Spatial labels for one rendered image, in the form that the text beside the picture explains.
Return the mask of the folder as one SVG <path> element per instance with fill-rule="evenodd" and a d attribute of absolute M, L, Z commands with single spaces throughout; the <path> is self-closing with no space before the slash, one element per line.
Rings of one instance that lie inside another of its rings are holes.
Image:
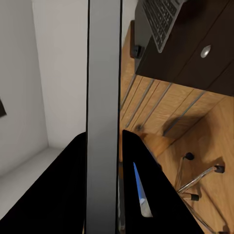
<path fill-rule="evenodd" d="M 138 197 L 139 197 L 139 202 L 140 205 L 144 202 L 144 200 L 146 199 L 146 195 L 137 171 L 137 167 L 136 164 L 134 163 L 134 168 L 135 168 L 135 174 L 136 174 L 136 185 L 137 185 L 137 191 L 138 191 Z"/>

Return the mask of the notebook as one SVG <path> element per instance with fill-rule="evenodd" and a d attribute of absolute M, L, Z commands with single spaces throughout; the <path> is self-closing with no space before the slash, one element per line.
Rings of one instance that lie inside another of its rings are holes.
<path fill-rule="evenodd" d="M 122 0 L 88 0 L 83 234 L 120 234 Z"/>

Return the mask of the keyboard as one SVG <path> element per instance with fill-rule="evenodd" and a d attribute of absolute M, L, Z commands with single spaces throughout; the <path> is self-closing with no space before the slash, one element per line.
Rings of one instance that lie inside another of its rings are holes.
<path fill-rule="evenodd" d="M 159 53 L 163 52 L 176 17 L 186 0 L 144 0 L 142 9 Z"/>

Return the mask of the swivel chair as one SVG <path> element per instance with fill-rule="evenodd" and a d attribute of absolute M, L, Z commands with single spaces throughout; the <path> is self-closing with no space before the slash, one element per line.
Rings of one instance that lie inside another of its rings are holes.
<path fill-rule="evenodd" d="M 146 146 L 148 149 L 148 152 L 152 155 L 160 169 L 163 171 L 162 166 L 157 162 L 157 159 L 153 153 L 153 151 Z M 179 167 L 176 175 L 176 180 L 175 180 L 175 185 L 174 189 L 184 202 L 185 206 L 188 208 L 190 213 L 193 214 L 193 216 L 211 233 L 211 234 L 228 234 L 227 232 L 218 232 L 216 233 L 198 214 L 197 212 L 186 202 L 186 200 L 195 200 L 199 201 L 199 195 L 196 194 L 191 194 L 191 193 L 186 193 L 186 191 L 194 186 L 197 182 L 199 182 L 203 177 L 205 177 L 207 174 L 209 174 L 211 171 L 215 171 L 216 173 L 224 173 L 223 172 L 223 166 L 217 166 L 215 165 L 214 167 L 210 167 L 206 171 L 204 171 L 202 174 L 200 174 L 198 177 L 193 179 L 191 182 L 186 184 L 181 188 L 181 180 L 182 180 L 182 170 L 183 170 L 183 160 L 184 158 L 187 158 L 188 160 L 193 160 L 194 156 L 192 153 L 187 153 L 186 156 L 181 156 L 180 162 L 179 162 Z M 119 161 L 118 166 L 123 169 L 123 162 Z M 124 180 L 119 178 L 119 208 L 120 208 L 120 234 L 126 234 L 125 230 L 125 205 L 124 205 Z M 140 206 L 141 214 L 144 217 L 152 217 L 152 213 L 147 201 L 147 198 L 144 200 L 144 202 Z"/>

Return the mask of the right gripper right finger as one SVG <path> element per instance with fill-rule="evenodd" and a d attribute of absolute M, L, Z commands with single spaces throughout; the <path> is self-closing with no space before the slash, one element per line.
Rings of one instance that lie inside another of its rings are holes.
<path fill-rule="evenodd" d="M 141 138 L 125 129 L 122 157 L 126 234 L 205 234 Z M 141 214 L 134 163 L 152 217 Z"/>

